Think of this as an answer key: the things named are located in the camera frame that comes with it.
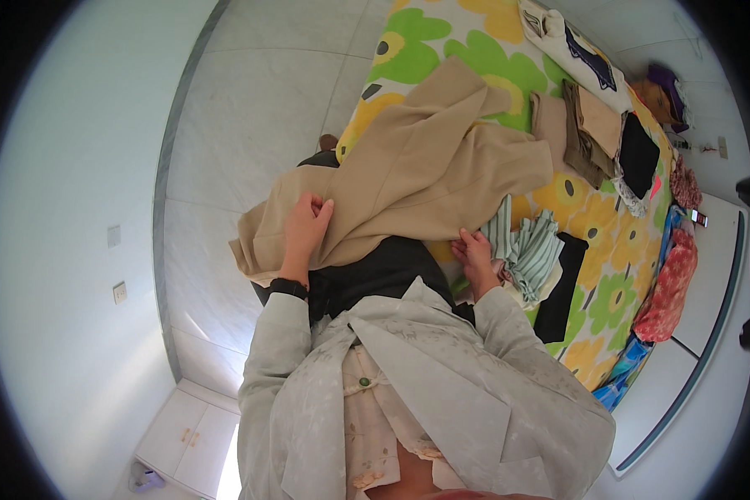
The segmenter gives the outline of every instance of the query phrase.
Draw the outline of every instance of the beige jacket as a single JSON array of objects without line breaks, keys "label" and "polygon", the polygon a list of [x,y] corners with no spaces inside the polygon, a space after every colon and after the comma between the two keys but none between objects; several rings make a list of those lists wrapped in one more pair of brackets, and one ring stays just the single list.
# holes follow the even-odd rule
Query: beige jacket
[{"label": "beige jacket", "polygon": [[272,294],[239,389],[240,499],[345,498],[341,366],[356,338],[466,487],[582,498],[611,453],[611,414],[501,287],[474,312],[477,328],[417,277],[313,335],[308,305]]},{"label": "beige jacket", "polygon": [[270,197],[239,220],[230,242],[240,271],[268,284],[284,257],[283,223],[303,191],[335,202],[310,269],[354,263],[389,235],[450,240],[476,230],[505,195],[551,182],[547,141],[496,123],[473,122],[511,107],[457,57],[446,59],[403,103],[377,115],[333,169],[303,165],[281,175]]}]

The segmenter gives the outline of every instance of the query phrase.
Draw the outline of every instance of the tiled floor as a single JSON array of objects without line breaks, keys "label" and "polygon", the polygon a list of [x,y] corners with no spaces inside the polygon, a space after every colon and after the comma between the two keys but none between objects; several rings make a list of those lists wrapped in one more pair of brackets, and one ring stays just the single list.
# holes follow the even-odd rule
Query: tiled floor
[{"label": "tiled floor", "polygon": [[233,0],[197,65],[172,148],[165,281],[184,377],[236,396],[260,303],[228,241],[274,178],[340,135],[390,0]]}]

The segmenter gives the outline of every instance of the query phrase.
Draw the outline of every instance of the white blouse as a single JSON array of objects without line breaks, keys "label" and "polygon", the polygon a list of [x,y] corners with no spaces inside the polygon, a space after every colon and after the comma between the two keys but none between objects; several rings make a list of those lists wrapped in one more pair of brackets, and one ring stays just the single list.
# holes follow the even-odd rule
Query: white blouse
[{"label": "white blouse", "polygon": [[466,487],[363,345],[348,351],[341,363],[341,377],[347,500],[369,500],[369,488],[400,481],[398,439],[409,452],[433,461],[436,487]]}]

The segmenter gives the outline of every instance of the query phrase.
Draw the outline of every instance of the floral bedspread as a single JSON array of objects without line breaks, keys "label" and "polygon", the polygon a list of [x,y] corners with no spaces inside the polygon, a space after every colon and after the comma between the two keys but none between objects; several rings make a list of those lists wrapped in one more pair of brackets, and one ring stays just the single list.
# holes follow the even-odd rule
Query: floral bedspread
[{"label": "floral bedspread", "polygon": [[[350,124],[337,147],[345,156],[387,105],[400,103],[443,58],[457,55],[489,85],[511,92],[512,108],[485,117],[530,132],[532,90],[560,97],[569,78],[559,65],[525,40],[513,0],[397,0],[380,37],[372,69]],[[512,228],[550,209],[559,229],[589,242],[570,305],[563,342],[547,345],[587,389],[611,371],[630,334],[630,324],[650,288],[664,220],[670,206],[673,151],[650,111],[628,88],[635,112],[659,146],[650,209],[630,215],[613,185],[595,190],[580,177],[555,173],[549,185],[512,199]],[[448,242],[428,242],[431,253],[453,281],[460,265]],[[533,322],[536,310],[528,313]]]}]

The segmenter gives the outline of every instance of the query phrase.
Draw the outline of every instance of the wrist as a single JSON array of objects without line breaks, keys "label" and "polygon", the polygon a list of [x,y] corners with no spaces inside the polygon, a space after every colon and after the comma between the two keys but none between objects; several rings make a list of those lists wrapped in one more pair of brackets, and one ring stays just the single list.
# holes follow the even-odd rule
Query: wrist
[{"label": "wrist", "polygon": [[278,277],[300,282],[308,290],[309,260],[310,255],[307,255],[305,252],[290,251],[287,248]]},{"label": "wrist", "polygon": [[500,280],[497,276],[490,271],[488,275],[484,274],[475,283],[472,284],[472,295],[475,302],[479,301],[481,297],[486,295],[489,290],[495,286],[500,286]]}]

